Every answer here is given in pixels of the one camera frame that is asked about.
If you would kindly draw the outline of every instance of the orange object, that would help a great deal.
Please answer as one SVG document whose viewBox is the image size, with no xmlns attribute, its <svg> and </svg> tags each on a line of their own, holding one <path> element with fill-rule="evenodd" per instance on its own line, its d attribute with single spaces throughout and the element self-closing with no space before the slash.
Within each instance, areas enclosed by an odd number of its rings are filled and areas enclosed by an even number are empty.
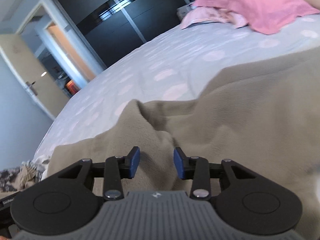
<svg viewBox="0 0 320 240">
<path fill-rule="evenodd" d="M 69 90 L 69 92 L 71 93 L 71 95 L 75 95 L 76 93 L 79 92 L 79 88 L 77 87 L 77 85 L 73 82 L 73 80 L 69 81 L 66 84 L 66 88 Z"/>
</svg>

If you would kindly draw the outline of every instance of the round black pad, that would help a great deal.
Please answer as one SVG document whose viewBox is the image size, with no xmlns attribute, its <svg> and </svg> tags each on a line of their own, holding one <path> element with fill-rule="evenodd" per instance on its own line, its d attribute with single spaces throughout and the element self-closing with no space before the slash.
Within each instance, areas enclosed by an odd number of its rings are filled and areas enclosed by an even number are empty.
<svg viewBox="0 0 320 240">
<path fill-rule="evenodd" d="M 253 213 L 270 214 L 279 208 L 280 201 L 270 193 L 254 192 L 243 198 L 243 205 Z"/>
<path fill-rule="evenodd" d="M 271 236 L 293 229 L 302 215 L 299 198 L 268 179 L 239 179 L 216 198 L 217 214 L 242 232 Z"/>
<path fill-rule="evenodd" d="M 73 179 L 46 179 L 11 204 L 11 215 L 22 230 L 36 235 L 61 235 L 90 222 L 99 210 L 97 197 Z"/>
<path fill-rule="evenodd" d="M 65 211 L 71 204 L 67 194 L 60 192 L 47 192 L 36 197 L 33 206 L 44 214 L 57 214 Z"/>
</svg>

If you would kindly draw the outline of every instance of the door handle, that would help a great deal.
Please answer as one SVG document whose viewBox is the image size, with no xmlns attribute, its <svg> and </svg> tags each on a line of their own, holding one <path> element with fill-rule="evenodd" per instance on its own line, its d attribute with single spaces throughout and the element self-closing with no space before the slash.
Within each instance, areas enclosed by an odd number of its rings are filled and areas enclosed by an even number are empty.
<svg viewBox="0 0 320 240">
<path fill-rule="evenodd" d="M 35 96 L 38 95 L 38 92 L 33 88 L 33 85 L 35 84 L 36 82 L 32 82 L 30 83 L 29 81 L 26 82 L 26 85 L 28 86 L 28 88 L 35 94 Z"/>
</svg>

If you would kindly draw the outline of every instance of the pink cloth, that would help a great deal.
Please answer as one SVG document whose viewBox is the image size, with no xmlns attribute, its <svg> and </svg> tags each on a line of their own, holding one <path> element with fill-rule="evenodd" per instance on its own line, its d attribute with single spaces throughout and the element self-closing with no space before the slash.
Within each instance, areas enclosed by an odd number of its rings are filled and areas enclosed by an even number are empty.
<svg viewBox="0 0 320 240">
<path fill-rule="evenodd" d="M 251 28 L 274 34 L 298 16 L 320 13 L 304 0 L 196 0 L 194 6 L 227 8 L 248 20 Z"/>
<path fill-rule="evenodd" d="M 235 28 L 246 26 L 248 21 L 240 14 L 225 8 L 198 7 L 189 12 L 182 20 L 180 28 L 200 22 L 231 22 Z"/>
</svg>

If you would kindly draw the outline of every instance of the blue clamp pad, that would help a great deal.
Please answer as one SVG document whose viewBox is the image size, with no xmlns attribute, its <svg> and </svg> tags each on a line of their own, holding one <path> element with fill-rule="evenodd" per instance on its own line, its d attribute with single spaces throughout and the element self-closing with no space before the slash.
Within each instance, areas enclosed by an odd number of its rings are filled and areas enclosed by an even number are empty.
<svg viewBox="0 0 320 240">
<path fill-rule="evenodd" d="M 140 162 L 140 148 L 134 147 L 132 151 L 135 151 L 135 152 L 130 162 L 130 174 L 129 174 L 130 179 L 134 178 Z"/>
<path fill-rule="evenodd" d="M 174 165 L 176 166 L 178 177 L 180 179 L 185 179 L 183 160 L 182 160 L 182 157 L 180 156 L 179 152 L 177 151 L 177 149 L 174 149 L 174 152 L 173 152 L 173 162 L 174 162 Z"/>
</svg>

